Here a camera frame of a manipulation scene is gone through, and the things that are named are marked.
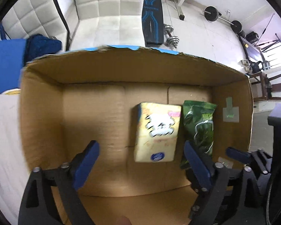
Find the white table cloth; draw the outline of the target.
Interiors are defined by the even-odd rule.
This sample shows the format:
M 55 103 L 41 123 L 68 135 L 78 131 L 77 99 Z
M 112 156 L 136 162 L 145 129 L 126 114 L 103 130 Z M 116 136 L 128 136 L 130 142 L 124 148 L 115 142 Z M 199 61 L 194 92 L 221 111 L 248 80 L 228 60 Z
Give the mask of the white table cloth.
M 30 175 L 20 136 L 20 89 L 0 94 L 0 210 L 17 224 L 22 196 Z

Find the green snack bag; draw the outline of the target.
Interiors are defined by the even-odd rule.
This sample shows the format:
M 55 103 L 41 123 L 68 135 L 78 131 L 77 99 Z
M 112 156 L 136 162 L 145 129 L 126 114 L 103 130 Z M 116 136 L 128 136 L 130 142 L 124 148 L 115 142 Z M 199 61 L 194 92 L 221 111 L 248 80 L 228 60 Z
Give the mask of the green snack bag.
M 208 156 L 212 156 L 213 152 L 213 114 L 216 108 L 216 104 L 197 100 L 186 100 L 182 106 L 187 139 Z

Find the dark wooden chair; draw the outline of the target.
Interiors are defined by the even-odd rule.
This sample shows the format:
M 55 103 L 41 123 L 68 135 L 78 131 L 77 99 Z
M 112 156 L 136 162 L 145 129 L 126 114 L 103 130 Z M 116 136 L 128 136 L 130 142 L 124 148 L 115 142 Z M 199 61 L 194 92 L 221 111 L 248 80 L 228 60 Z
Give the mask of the dark wooden chair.
M 272 81 L 281 78 L 281 74 L 268 78 L 267 74 L 264 72 L 259 72 L 252 74 L 249 78 L 253 79 L 251 85 L 260 84 L 261 86 L 261 96 L 253 97 L 254 102 L 268 100 L 281 101 L 281 97 L 273 96 L 273 93 L 281 92 L 281 83 L 272 83 Z

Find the yellow tissue pack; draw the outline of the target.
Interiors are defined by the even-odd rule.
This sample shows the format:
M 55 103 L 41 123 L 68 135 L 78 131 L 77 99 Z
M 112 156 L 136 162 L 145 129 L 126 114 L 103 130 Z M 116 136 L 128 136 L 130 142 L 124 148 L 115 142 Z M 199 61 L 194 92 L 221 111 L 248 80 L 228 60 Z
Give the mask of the yellow tissue pack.
M 142 102 L 134 145 L 137 163 L 172 162 L 175 158 L 182 107 Z

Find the open cardboard box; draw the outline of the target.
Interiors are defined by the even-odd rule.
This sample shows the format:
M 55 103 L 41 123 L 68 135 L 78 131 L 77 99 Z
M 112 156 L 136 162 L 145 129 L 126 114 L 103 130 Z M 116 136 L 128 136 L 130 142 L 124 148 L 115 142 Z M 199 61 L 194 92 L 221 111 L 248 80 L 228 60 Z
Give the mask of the open cardboard box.
M 213 159 L 250 145 L 253 99 L 247 76 L 219 63 L 154 49 L 104 47 L 34 60 L 22 71 L 20 126 L 29 169 L 53 169 L 90 141 L 100 155 L 78 194 L 96 224 L 127 216 L 133 224 L 188 224 L 196 199 L 180 169 L 184 129 L 175 158 L 137 163 L 138 104 L 217 105 Z

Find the small dumbbell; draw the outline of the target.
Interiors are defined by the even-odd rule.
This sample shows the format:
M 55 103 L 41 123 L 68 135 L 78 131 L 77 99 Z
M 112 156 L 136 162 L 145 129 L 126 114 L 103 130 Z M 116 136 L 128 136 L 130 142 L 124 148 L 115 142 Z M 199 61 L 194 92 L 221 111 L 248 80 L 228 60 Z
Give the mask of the small dumbbell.
M 166 38 L 166 45 L 171 48 L 178 47 L 179 44 L 179 37 L 173 35 L 174 27 L 168 24 L 164 24 L 164 34 L 167 36 Z

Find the floor barbell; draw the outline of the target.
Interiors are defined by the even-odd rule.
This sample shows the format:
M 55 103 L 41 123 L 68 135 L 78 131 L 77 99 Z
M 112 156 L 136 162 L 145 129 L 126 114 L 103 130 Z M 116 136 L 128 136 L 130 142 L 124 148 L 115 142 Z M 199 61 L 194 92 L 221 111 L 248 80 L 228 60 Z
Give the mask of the floor barbell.
M 203 10 L 203 15 L 205 19 L 209 22 L 215 22 L 218 19 L 226 22 L 230 25 L 231 29 L 235 34 L 239 34 L 243 31 L 242 24 L 238 20 L 229 21 L 221 16 L 221 13 L 213 6 L 207 6 Z

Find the blue mat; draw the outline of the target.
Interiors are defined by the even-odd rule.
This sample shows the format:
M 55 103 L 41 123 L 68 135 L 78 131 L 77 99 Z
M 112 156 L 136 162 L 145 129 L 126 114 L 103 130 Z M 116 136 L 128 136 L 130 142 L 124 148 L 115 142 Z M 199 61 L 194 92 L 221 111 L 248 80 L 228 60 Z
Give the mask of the blue mat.
M 0 41 L 0 94 L 18 88 L 25 46 L 25 39 Z

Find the dark blue fabric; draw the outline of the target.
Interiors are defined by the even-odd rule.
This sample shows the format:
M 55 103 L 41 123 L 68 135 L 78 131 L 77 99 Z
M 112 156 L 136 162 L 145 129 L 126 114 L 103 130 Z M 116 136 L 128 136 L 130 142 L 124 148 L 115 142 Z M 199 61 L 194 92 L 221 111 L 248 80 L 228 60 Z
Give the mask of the dark blue fabric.
M 27 63 L 46 54 L 56 54 L 60 50 L 62 50 L 60 40 L 34 34 L 26 40 L 23 61 Z

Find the black blue weight bench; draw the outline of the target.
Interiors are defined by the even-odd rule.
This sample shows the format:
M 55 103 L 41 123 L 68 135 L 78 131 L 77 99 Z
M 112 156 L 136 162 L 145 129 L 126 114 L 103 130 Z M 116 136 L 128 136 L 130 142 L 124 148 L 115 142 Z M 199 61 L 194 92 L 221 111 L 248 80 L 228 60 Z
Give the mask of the black blue weight bench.
M 146 46 L 164 43 L 161 0 L 143 0 L 142 26 Z

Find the white quilted chair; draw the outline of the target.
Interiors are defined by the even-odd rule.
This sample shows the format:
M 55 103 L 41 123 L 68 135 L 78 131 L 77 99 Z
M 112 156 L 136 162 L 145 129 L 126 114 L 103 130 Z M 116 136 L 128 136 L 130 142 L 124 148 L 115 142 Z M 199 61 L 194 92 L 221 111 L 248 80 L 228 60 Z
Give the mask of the white quilted chair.
M 144 0 L 74 0 L 78 27 L 70 49 L 102 45 L 145 46 L 141 15 Z

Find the white quilted cushion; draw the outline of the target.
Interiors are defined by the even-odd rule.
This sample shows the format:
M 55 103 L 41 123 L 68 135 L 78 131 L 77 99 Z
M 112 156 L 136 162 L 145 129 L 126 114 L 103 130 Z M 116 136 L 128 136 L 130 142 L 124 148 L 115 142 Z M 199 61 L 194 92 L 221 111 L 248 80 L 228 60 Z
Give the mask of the white quilted cushion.
M 27 39 L 41 34 L 62 43 L 69 49 L 70 30 L 57 0 L 18 0 L 2 19 L 11 39 Z

